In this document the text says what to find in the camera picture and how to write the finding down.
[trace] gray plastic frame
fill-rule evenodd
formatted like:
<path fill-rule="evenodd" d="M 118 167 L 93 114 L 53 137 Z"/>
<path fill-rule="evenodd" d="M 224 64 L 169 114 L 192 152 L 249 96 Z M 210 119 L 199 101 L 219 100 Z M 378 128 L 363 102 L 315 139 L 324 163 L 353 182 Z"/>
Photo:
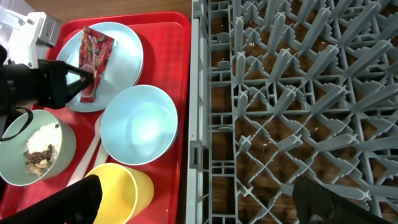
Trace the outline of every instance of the gray plastic frame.
<path fill-rule="evenodd" d="M 271 213 L 271 208 L 281 194 L 292 194 L 294 186 L 292 182 L 304 172 L 310 174 L 324 187 L 346 198 L 361 201 L 360 206 L 380 217 L 379 202 L 388 203 L 398 212 L 398 188 L 382 185 L 386 179 L 398 176 L 398 48 L 392 46 L 389 40 L 398 35 L 398 13 L 388 17 L 380 14 L 389 3 L 398 6 L 398 1 L 346 0 L 335 5 L 333 0 L 302 0 L 302 7 L 297 16 L 291 12 L 290 2 L 289 0 L 219 2 L 193 0 L 186 223 L 211 224 L 214 217 L 219 217 L 222 223 L 225 223 L 227 218 L 241 223 L 238 219 L 238 195 L 244 197 L 250 195 L 261 206 L 249 223 L 255 223 L 267 214 L 270 214 L 277 223 L 281 223 Z M 265 16 L 259 17 L 258 12 L 265 5 L 267 6 Z M 309 24 L 306 19 L 311 10 L 316 10 L 318 14 L 312 24 Z M 210 21 L 220 17 L 228 18 L 229 32 L 211 34 Z M 293 19 L 295 24 L 285 25 L 287 17 Z M 249 21 L 255 22 L 258 28 L 245 30 L 244 25 Z M 298 24 L 308 29 L 302 42 L 295 39 L 294 27 Z M 348 28 L 343 35 L 339 24 Z M 268 43 L 262 42 L 260 38 L 259 33 L 264 29 L 271 33 Z M 311 47 L 318 37 L 332 44 L 324 51 L 316 53 Z M 281 41 L 295 49 L 297 53 L 292 55 L 289 49 L 282 49 L 277 53 L 276 48 Z M 257 44 L 267 50 L 267 53 L 258 58 L 247 57 L 244 49 L 250 43 Z M 230 60 L 220 61 L 217 67 L 211 67 L 211 51 L 219 50 L 229 50 Z M 271 73 L 267 73 L 261 64 L 262 59 L 269 54 L 277 57 Z M 349 66 L 346 54 L 355 56 L 357 61 Z M 300 55 L 314 61 L 308 72 L 300 69 L 297 59 Z M 387 56 L 396 62 L 390 65 Z M 233 60 L 236 60 L 235 73 L 233 73 Z M 246 65 L 249 65 L 247 72 L 245 72 Z M 282 77 L 287 68 L 294 69 L 301 77 Z M 325 69 L 329 74 L 320 76 Z M 253 70 L 259 71 L 264 78 L 245 80 L 244 77 Z M 230 76 L 230 80 L 223 81 L 221 78 L 223 75 Z M 217 76 L 220 77 L 219 81 L 211 80 Z M 297 82 L 301 83 L 299 87 L 289 85 Z M 253 87 L 254 85 L 264 85 L 264 87 L 257 89 Z M 314 85 L 326 92 L 318 101 L 315 100 Z M 231 87 L 232 112 L 212 113 L 211 89 L 225 86 Z M 234 92 L 236 86 L 239 88 L 237 95 Z M 277 86 L 284 89 L 279 97 L 275 90 Z M 354 91 L 363 94 L 363 99 L 356 101 Z M 248 100 L 249 95 L 252 95 L 251 101 Z M 301 104 L 301 110 L 287 109 L 293 100 Z M 260 101 L 267 106 L 267 109 L 248 111 L 255 101 Z M 336 103 L 338 108 L 330 109 Z M 324 113 L 347 114 L 347 116 L 341 120 L 329 119 L 323 115 Z M 286 115 L 295 114 L 308 114 L 308 118 L 303 124 L 286 118 Z M 264 115 L 271 117 L 264 124 L 248 117 Z M 211 118 L 214 117 L 220 118 L 221 124 L 212 124 Z M 232 124 L 224 124 L 224 117 L 232 117 Z M 305 123 L 312 117 L 331 130 L 324 141 L 313 140 L 310 131 L 305 127 Z M 251 123 L 257 129 L 256 133 L 235 140 L 231 149 L 234 160 L 213 160 L 211 134 L 231 132 L 235 136 L 235 121 L 238 118 Z M 264 127 L 272 119 L 279 119 L 294 133 L 282 141 L 275 142 Z M 367 141 L 364 139 L 361 127 L 362 120 L 377 128 Z M 383 133 L 387 137 L 376 139 Z M 267 163 L 262 163 L 249 152 L 251 141 L 259 134 L 264 135 L 278 148 Z M 315 148 L 313 155 L 306 161 L 289 154 L 289 150 L 303 144 L 303 141 Z M 349 161 L 330 153 L 347 146 L 353 146 L 357 150 L 356 155 Z M 242 183 L 236 175 L 236 158 L 241 153 L 247 154 L 261 167 L 245 183 Z M 286 182 L 280 182 L 267 168 L 272 158 L 280 153 L 284 153 L 298 165 L 298 169 Z M 209 155 L 208 161 L 204 161 L 205 154 Z M 310 167 L 317 154 L 322 154 L 340 168 L 338 175 L 329 183 L 319 180 Z M 373 179 L 370 158 L 377 160 L 386 168 L 377 181 Z M 221 169 L 221 173 L 213 173 L 214 168 Z M 224 171 L 226 169 L 234 169 L 233 174 L 226 173 Z M 268 204 L 262 204 L 256 198 L 251 192 L 250 184 L 264 171 L 280 185 L 278 193 Z M 346 175 L 360 187 L 336 184 L 339 178 Z M 211 180 L 216 176 L 234 178 L 235 213 L 233 215 L 217 214 L 212 211 Z M 203 193 L 203 183 L 206 182 L 203 178 L 208 178 L 208 194 Z M 208 208 L 207 220 L 202 220 L 203 207 Z"/>

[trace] light blue plate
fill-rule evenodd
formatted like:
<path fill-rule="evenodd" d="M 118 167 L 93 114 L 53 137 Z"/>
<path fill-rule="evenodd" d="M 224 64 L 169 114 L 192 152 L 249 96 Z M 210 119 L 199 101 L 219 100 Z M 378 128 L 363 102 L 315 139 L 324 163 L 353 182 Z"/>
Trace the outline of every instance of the light blue plate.
<path fill-rule="evenodd" d="M 68 108 L 78 112 L 93 112 L 106 108 L 117 94 L 138 82 L 144 61 L 141 41 L 128 26 L 117 22 L 102 22 L 92 25 L 90 28 L 102 32 L 116 41 L 103 79 L 97 89 L 94 103 L 80 103 L 80 93 L 67 103 Z M 83 31 L 74 35 L 63 46 L 57 60 L 78 67 L 82 35 Z M 67 83 L 79 79 L 80 77 L 73 73 L 67 75 Z"/>
<path fill-rule="evenodd" d="M 105 109 L 101 140 L 117 161 L 142 165 L 171 147 L 177 125 L 172 99 L 157 87 L 138 85 L 121 92 Z"/>

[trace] green bowl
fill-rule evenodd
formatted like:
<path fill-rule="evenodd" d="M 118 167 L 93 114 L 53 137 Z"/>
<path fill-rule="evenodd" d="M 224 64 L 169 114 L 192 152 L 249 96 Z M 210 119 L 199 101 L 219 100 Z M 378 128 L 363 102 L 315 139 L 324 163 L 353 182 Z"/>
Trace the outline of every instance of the green bowl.
<path fill-rule="evenodd" d="M 58 120 L 52 113 L 45 110 L 34 110 L 33 121 L 17 137 L 10 141 L 0 142 L 0 175 L 11 185 L 26 186 L 39 180 L 45 180 L 56 176 L 67 168 L 72 161 L 76 151 L 76 136 L 72 128 Z M 4 138 L 13 136 L 21 130 L 27 120 L 27 114 L 17 118 L 4 133 Z M 28 139 L 40 129 L 40 127 L 51 123 L 59 123 L 62 133 L 61 148 L 58 157 L 47 172 L 39 177 L 34 174 L 27 174 L 25 170 L 27 161 L 23 156 L 26 151 Z"/>

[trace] plate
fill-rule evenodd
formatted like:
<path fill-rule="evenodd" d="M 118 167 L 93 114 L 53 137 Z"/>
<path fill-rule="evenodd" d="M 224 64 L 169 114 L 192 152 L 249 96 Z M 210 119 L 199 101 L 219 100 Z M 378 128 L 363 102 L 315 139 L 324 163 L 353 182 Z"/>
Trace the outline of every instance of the plate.
<path fill-rule="evenodd" d="M 84 113 L 105 109 L 117 94 L 135 85 L 141 75 L 144 62 L 141 41 L 138 35 L 128 26 L 117 22 L 101 22 L 90 26 L 90 28 L 114 38 L 115 43 L 103 79 L 97 89 L 95 101 L 93 103 L 80 103 L 81 93 L 79 93 L 66 104 L 67 108 Z M 82 36 L 82 30 L 74 35 L 63 46 L 57 60 L 78 67 Z M 79 79 L 80 77 L 73 73 L 67 75 L 68 84 Z"/>

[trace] light blue bowl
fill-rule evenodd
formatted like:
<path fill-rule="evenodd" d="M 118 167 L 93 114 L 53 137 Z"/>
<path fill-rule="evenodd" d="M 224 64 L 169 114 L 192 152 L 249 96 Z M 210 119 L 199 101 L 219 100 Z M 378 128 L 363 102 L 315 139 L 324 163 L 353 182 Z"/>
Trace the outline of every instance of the light blue bowl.
<path fill-rule="evenodd" d="M 101 139 L 105 149 L 126 165 L 154 161 L 173 144 L 178 115 L 172 99 L 161 89 L 132 86 L 105 109 Z"/>

